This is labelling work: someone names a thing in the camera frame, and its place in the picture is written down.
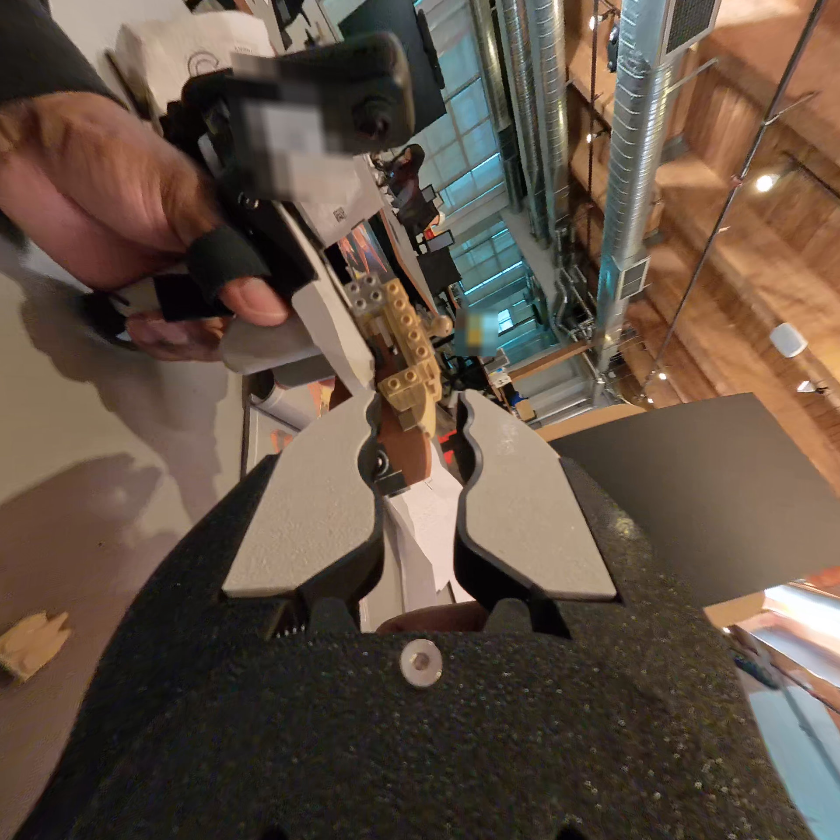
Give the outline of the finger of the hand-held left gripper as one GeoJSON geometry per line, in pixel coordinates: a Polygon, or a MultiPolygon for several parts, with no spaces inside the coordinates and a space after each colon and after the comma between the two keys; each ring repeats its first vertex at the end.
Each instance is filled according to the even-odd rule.
{"type": "Polygon", "coordinates": [[[375,390],[374,356],[332,270],[315,268],[315,277],[290,299],[295,314],[334,376],[352,396],[375,390]]]}

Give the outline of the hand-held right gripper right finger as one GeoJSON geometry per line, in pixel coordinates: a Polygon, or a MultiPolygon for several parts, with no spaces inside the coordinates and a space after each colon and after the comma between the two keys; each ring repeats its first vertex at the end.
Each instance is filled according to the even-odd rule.
{"type": "Polygon", "coordinates": [[[617,592],[557,453],[478,391],[458,399],[469,465],[458,499],[455,569],[475,599],[521,588],[552,600],[609,602],[617,592]]]}

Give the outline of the colourful picture box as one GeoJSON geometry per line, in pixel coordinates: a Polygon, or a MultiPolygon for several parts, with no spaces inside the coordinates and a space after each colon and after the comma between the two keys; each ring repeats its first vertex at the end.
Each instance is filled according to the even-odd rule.
{"type": "Polygon", "coordinates": [[[348,234],[338,240],[336,246],[349,276],[354,280],[364,275],[371,275],[379,280],[394,276],[375,231],[368,221],[364,220],[355,225],[348,234]]]}

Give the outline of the small black monitor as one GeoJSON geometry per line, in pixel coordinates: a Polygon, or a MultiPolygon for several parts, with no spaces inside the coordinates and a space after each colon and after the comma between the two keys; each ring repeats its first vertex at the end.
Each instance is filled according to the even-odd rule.
{"type": "Polygon", "coordinates": [[[461,281],[459,269],[448,248],[421,254],[417,261],[433,295],[461,281]]]}

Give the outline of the torn white paper bag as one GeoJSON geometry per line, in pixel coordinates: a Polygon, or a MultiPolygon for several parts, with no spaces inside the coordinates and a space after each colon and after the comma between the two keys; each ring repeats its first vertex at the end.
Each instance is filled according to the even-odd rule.
{"type": "Polygon", "coordinates": [[[405,612],[474,599],[455,578],[455,525],[461,485],[445,469],[385,500],[395,531],[405,612]]]}

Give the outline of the tan and orange brick model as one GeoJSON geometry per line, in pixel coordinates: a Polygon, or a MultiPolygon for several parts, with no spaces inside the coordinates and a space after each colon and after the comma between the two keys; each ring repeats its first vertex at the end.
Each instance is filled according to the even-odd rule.
{"type": "Polygon", "coordinates": [[[356,327],[373,356],[381,398],[376,483],[386,496],[431,475],[443,383],[433,339],[447,338],[451,318],[417,310],[401,281],[358,274],[343,286],[356,327]]]}

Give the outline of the tan claw brick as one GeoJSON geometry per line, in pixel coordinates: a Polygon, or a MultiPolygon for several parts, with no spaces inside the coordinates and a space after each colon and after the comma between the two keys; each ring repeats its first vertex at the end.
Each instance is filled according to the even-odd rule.
{"type": "Polygon", "coordinates": [[[1,635],[1,669],[20,682],[31,679],[64,646],[71,634],[68,612],[40,612],[21,619],[1,635]]]}

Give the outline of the large black monitor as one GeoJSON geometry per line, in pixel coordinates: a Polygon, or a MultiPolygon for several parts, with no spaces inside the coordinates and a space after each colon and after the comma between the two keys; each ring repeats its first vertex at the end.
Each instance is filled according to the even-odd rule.
{"type": "Polygon", "coordinates": [[[402,42],[411,71],[415,106],[415,133],[428,128],[446,113],[445,78],[425,12],[412,1],[366,1],[338,24],[345,38],[390,32],[402,42]]]}

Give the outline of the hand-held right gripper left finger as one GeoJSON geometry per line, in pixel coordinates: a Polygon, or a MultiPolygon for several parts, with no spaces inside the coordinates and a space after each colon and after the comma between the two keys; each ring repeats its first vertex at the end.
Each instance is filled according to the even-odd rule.
{"type": "Polygon", "coordinates": [[[224,580],[226,595],[293,593],[374,534],[375,493],[360,455],[375,440],[369,411],[378,409],[377,394],[354,395],[284,448],[224,580]]]}

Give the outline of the silver ventilation duct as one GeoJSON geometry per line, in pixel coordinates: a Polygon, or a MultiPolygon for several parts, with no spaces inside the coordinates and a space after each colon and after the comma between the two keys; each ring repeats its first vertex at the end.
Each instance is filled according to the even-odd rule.
{"type": "Polygon", "coordinates": [[[564,3],[495,5],[529,220],[557,259],[571,237],[564,3]]]}
{"type": "Polygon", "coordinates": [[[644,237],[655,175],[683,54],[714,29],[719,1],[626,1],[619,21],[616,85],[593,338],[603,381],[617,352],[625,285],[647,256],[644,237]]]}

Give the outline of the large window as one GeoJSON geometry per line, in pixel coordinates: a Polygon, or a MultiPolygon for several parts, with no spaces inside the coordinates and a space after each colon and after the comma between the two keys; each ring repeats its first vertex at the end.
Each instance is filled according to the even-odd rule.
{"type": "Polygon", "coordinates": [[[564,302],[572,216],[570,246],[555,259],[529,220],[495,2],[413,3],[445,80],[445,115],[415,136],[426,154],[421,185],[440,195],[455,237],[458,302],[498,317],[497,347],[522,366],[570,341],[553,310],[564,302]]]}

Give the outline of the white printed paper bag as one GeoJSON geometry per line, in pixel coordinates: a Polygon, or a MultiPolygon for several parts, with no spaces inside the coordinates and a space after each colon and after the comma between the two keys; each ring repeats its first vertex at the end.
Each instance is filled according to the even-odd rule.
{"type": "Polygon", "coordinates": [[[263,21],[238,10],[125,24],[114,51],[128,82],[162,103],[191,78],[230,68],[235,55],[275,55],[263,21]]]}

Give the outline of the person's left hand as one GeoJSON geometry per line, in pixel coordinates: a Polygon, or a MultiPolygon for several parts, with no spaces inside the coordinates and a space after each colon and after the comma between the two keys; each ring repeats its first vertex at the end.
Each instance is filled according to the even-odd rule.
{"type": "Polygon", "coordinates": [[[98,291],[163,272],[224,222],[213,185],[189,158],[121,104],[88,92],[2,105],[1,208],[98,291]]]}

